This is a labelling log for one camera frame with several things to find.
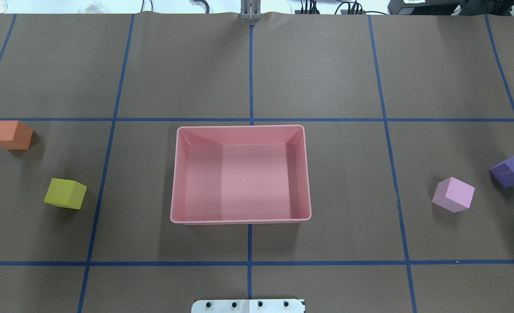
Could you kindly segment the yellow-green foam block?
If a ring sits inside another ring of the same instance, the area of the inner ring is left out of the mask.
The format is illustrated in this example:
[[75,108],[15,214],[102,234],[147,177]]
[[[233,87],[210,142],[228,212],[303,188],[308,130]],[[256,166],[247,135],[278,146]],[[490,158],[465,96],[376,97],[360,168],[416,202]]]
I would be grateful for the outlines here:
[[78,181],[52,178],[44,198],[44,203],[80,210],[86,191],[87,186]]

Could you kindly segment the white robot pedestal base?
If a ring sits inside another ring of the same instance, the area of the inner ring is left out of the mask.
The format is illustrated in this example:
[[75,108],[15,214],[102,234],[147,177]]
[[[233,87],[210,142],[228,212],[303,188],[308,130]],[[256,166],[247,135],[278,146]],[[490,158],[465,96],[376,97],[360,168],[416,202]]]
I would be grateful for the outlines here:
[[227,299],[197,300],[192,313],[305,313],[300,299]]

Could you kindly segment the purple foam block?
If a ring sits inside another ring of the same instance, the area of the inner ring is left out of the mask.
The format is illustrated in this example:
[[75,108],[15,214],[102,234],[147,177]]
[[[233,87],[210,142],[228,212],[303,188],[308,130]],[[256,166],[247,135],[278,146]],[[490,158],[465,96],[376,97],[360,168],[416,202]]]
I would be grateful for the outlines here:
[[490,175],[500,184],[502,188],[514,186],[514,156],[505,159],[503,162],[489,169]]

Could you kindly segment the orange foam block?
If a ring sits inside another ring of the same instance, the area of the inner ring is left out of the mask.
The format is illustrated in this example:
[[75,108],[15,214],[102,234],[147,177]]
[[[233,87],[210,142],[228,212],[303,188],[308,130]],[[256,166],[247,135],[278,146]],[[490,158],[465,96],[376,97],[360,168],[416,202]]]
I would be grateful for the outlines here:
[[28,150],[33,129],[18,120],[0,120],[0,147],[6,150]]

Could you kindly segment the pink plastic bin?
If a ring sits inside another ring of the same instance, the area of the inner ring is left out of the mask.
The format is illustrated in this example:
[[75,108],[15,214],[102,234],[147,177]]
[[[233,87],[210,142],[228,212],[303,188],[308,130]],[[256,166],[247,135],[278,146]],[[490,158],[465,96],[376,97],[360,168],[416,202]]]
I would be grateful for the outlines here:
[[178,128],[173,223],[299,223],[311,216],[302,125]]

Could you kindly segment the light pink foam block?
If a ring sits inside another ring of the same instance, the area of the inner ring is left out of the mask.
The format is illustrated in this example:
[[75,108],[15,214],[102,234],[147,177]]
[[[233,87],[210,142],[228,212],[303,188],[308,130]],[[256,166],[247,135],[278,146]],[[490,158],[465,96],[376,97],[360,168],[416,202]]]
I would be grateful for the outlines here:
[[457,213],[471,207],[475,187],[457,178],[450,177],[437,183],[432,203]]

